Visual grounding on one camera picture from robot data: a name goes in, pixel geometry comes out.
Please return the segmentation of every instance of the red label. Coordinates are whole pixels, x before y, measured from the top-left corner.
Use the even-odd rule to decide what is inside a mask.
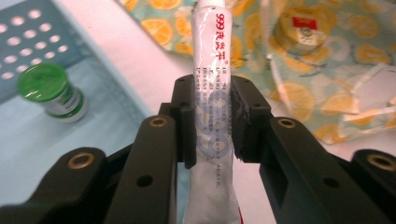
[[[307,19],[307,18],[299,18],[299,17],[293,17],[293,26],[294,27],[306,27],[311,30],[317,30],[317,21],[313,19]]]

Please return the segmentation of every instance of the round container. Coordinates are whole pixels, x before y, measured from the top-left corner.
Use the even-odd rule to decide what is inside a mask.
[[[287,52],[306,55],[324,44],[330,28],[310,7],[291,7],[284,11],[275,27],[278,44]]]
[[[61,122],[76,121],[88,109],[82,92],[70,84],[66,72],[57,64],[41,63],[26,69],[18,80],[18,91]]]

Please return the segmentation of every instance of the tube cap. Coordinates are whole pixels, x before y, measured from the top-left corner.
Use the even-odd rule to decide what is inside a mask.
[[[201,7],[225,7],[225,0],[199,0],[197,9]]]

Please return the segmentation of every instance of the plastic basket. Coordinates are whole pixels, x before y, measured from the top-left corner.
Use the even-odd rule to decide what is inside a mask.
[[[42,176],[67,151],[98,147],[110,155],[130,145],[141,120],[149,115],[58,3],[10,3],[0,3],[0,206],[29,198]],[[20,72],[42,62],[66,68],[71,83],[84,92],[89,110],[83,119],[58,122],[17,94]]]

